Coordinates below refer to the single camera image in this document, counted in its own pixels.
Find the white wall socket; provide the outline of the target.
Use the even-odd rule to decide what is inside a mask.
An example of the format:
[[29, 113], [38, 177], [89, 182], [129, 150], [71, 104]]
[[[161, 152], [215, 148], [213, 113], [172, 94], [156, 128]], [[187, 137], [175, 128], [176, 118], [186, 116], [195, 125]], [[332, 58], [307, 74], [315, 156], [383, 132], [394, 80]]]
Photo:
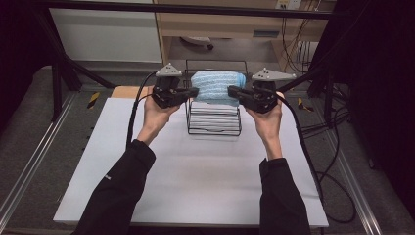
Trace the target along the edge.
[[300, 7], [301, 0], [277, 0], [276, 9], [297, 10]]

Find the person's right hand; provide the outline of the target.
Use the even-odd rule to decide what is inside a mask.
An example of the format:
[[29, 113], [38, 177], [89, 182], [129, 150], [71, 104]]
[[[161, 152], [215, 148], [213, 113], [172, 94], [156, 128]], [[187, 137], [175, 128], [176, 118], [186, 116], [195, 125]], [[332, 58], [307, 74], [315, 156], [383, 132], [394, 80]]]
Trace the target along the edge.
[[283, 157], [280, 142], [280, 126], [282, 120], [282, 101], [278, 100], [277, 105], [269, 112], [260, 114], [246, 108], [246, 112], [254, 119], [255, 129], [259, 135], [267, 158], [271, 160]]

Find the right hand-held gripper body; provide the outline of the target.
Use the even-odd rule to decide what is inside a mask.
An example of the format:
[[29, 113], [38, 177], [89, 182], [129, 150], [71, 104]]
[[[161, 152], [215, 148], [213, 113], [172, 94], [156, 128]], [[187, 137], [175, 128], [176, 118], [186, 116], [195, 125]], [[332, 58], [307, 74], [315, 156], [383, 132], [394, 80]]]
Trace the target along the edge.
[[268, 113], [280, 101], [276, 81], [287, 81], [295, 77], [291, 73], [264, 68], [252, 76], [253, 83], [250, 89], [240, 91], [240, 104], [260, 114]]

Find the wooden table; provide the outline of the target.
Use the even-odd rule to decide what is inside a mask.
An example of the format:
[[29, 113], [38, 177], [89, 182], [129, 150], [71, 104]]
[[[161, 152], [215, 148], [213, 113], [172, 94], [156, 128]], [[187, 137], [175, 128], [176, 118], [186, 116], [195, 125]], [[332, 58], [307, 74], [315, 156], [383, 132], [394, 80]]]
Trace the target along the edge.
[[[140, 89], [140, 86], [119, 86], [114, 89], [111, 98], [135, 99]], [[147, 95], [151, 90], [152, 86], [145, 86], [141, 91], [140, 98]], [[276, 92], [276, 94], [285, 98], [281, 92]]]

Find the white cabinet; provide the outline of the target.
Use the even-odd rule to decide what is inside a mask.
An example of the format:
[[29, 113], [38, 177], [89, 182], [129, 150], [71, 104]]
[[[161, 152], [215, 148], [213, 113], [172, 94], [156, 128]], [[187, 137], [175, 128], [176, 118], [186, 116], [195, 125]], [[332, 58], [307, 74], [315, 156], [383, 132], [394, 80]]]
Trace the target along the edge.
[[154, 13], [51, 9], [51, 14], [73, 60], [162, 61]]

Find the black curtain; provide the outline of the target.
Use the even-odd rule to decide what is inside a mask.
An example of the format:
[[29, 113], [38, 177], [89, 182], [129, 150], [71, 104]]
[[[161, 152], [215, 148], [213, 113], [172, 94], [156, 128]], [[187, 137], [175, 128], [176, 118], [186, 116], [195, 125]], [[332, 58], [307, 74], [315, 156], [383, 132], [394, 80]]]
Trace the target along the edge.
[[358, 133], [415, 217], [415, 0], [337, 0], [313, 64], [350, 88]]

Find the white table mat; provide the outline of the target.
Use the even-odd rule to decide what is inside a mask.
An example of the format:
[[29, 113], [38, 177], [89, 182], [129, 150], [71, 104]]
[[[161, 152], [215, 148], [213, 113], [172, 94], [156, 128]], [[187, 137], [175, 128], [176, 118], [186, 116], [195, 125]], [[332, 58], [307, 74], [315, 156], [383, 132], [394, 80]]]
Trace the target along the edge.
[[[133, 102], [110, 98], [98, 118], [69, 187], [54, 216], [76, 224], [90, 195], [125, 150]], [[134, 225], [256, 227], [266, 152], [253, 118], [241, 114], [238, 136], [191, 135], [186, 114], [174, 113], [152, 142], [157, 159], [149, 171]]]

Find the white chair base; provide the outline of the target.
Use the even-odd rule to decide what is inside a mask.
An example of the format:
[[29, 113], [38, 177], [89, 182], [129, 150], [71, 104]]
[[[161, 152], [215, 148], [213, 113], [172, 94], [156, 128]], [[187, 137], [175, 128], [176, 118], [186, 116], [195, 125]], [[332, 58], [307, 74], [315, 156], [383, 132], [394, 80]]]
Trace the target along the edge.
[[212, 50], [214, 46], [211, 44], [211, 40], [209, 37], [188, 37], [183, 36], [182, 40], [199, 46], [206, 46], [209, 50]]

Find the person's left hand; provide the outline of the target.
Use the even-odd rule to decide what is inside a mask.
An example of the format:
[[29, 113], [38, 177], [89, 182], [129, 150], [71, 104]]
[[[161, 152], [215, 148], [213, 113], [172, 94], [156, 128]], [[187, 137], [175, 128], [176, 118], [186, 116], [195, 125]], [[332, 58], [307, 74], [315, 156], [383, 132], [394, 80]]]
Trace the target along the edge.
[[179, 110], [179, 106], [162, 109], [153, 99], [153, 86], [147, 88], [148, 97], [144, 103], [144, 119], [137, 140], [149, 146], [160, 131], [169, 122], [172, 114]]

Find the black metal frame stand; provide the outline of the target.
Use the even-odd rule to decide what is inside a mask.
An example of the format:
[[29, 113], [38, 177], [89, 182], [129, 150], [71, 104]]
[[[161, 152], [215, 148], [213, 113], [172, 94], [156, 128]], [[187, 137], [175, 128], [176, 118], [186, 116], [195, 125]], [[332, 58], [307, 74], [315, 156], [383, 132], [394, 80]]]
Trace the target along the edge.
[[307, 94], [309, 97], [316, 97], [320, 93], [325, 92], [323, 118], [330, 128], [333, 127], [332, 104], [334, 76], [337, 67], [339, 66], [340, 59], [342, 58], [342, 53], [343, 52], [340, 49], [333, 49], [329, 51], [306, 74], [278, 88], [278, 91], [284, 93], [308, 80], [311, 80], [311, 85], [307, 90]]
[[116, 88], [115, 84], [93, 73], [69, 57], [59, 37], [59, 33], [53, 24], [53, 19], [48, 9], [34, 8], [32, 12], [36, 18], [37, 24], [42, 29], [42, 33], [45, 35], [48, 47], [50, 48], [48, 56], [52, 61], [52, 121], [57, 120], [63, 112], [62, 82], [66, 84], [70, 91], [79, 91], [82, 87], [81, 81], [78, 77], [79, 72], [106, 88]]

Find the black horizontal frame bar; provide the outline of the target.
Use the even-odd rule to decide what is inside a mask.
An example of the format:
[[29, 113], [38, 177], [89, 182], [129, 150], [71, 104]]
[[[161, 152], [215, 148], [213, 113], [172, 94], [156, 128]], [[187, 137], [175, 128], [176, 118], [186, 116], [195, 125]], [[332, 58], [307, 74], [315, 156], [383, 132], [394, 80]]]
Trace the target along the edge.
[[285, 19], [312, 19], [329, 20], [341, 18], [344, 14], [333, 12], [311, 12], [296, 10], [266, 10], [258, 8], [173, 5], [173, 4], [144, 4], [123, 2], [98, 1], [71, 1], [71, 0], [37, 0], [36, 6], [54, 9], [119, 11], [143, 13], [169, 13], [169, 14], [199, 14], [218, 16], [246, 16]]

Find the black wire rack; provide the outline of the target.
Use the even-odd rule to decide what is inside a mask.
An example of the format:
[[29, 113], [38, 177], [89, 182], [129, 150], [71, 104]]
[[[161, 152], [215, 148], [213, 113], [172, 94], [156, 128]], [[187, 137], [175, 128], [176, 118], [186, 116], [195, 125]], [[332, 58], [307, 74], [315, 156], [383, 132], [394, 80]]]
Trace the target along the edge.
[[[247, 76], [246, 61], [187, 60], [185, 62], [186, 88], [191, 88], [191, 77], [197, 71], [235, 71]], [[187, 131], [198, 135], [239, 136], [242, 132], [241, 112], [238, 107], [214, 105], [188, 100], [186, 102]]]

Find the light wooden desk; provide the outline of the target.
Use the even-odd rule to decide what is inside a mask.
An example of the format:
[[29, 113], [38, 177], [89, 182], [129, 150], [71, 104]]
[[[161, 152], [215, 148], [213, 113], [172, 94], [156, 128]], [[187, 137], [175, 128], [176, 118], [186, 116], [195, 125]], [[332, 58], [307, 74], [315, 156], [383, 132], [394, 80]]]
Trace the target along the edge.
[[[277, 0], [153, 0], [156, 4], [196, 5], [276, 9]], [[336, 0], [301, 0], [300, 11], [331, 12]], [[325, 20], [272, 19], [265, 17], [218, 16], [195, 14], [156, 14], [161, 57], [169, 61], [174, 37], [213, 37], [264, 39], [272, 43], [280, 68], [287, 71], [303, 41], [318, 42], [326, 27]]]

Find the aluminium floor rail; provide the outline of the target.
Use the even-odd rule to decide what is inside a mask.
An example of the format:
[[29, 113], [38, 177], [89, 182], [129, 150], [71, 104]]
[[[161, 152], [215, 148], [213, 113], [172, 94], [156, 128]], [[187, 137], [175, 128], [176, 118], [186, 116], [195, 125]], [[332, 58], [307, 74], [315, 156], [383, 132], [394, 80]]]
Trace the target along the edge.
[[346, 184], [346, 188], [350, 193], [352, 199], [355, 202], [355, 208], [357, 214], [359, 215], [360, 221], [363, 225], [363, 228], [366, 231], [367, 235], [382, 235], [382, 229], [373, 214], [369, 203], [360, 187], [351, 167], [349, 166], [346, 155], [344, 154], [342, 148], [338, 146], [338, 141], [336, 140], [335, 131], [327, 130], [326, 131], [327, 139], [331, 145], [331, 148], [334, 152], [337, 153], [337, 166], [343, 177], [343, 180]]
[[43, 135], [34, 152], [31, 154], [30, 159], [25, 165], [12, 190], [8, 194], [5, 202], [0, 207], [0, 231], [5, 229], [7, 223], [12, 217], [17, 205], [23, 197], [26, 188], [30, 184], [30, 181], [32, 180], [34, 174], [36, 173], [45, 155], [47, 154], [57, 133], [61, 129], [63, 122], [66, 120], [66, 117], [77, 96], [77, 92], [70, 92], [70, 94], [67, 96], [66, 100], [63, 103], [62, 112], [58, 115], [57, 119], [52, 121], [48, 126], [47, 131]]

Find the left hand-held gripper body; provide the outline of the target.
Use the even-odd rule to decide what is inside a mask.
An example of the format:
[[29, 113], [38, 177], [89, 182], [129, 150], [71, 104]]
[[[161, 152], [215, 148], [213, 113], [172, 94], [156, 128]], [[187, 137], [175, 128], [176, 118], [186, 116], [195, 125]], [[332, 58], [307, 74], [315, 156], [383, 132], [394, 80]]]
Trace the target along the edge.
[[182, 72], [171, 63], [168, 63], [156, 72], [157, 80], [153, 87], [152, 97], [162, 109], [172, 108], [181, 104], [176, 91], [181, 76]]

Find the yellow black floor tape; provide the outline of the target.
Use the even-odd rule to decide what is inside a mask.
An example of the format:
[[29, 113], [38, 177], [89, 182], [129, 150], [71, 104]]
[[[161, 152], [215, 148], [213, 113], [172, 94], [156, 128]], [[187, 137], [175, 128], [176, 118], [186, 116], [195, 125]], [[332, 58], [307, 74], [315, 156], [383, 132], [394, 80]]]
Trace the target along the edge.
[[88, 102], [88, 105], [87, 105], [88, 110], [91, 110], [91, 109], [94, 108], [94, 105], [95, 105], [96, 101], [98, 100], [99, 96], [100, 96], [100, 92], [94, 92], [92, 94], [92, 96], [91, 96], [91, 98]]
[[302, 98], [298, 98], [298, 108], [301, 110], [306, 110], [308, 112], [314, 112], [314, 109], [312, 107], [308, 107], [304, 104]]

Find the blue striped cloth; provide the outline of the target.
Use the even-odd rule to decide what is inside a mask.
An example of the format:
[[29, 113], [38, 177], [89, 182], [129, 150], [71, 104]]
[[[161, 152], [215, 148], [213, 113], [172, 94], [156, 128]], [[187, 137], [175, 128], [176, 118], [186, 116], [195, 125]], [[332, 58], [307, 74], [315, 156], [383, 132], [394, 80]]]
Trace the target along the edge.
[[199, 70], [191, 77], [191, 83], [199, 89], [196, 102], [238, 107], [239, 101], [228, 95], [228, 87], [244, 88], [246, 77], [235, 71]]

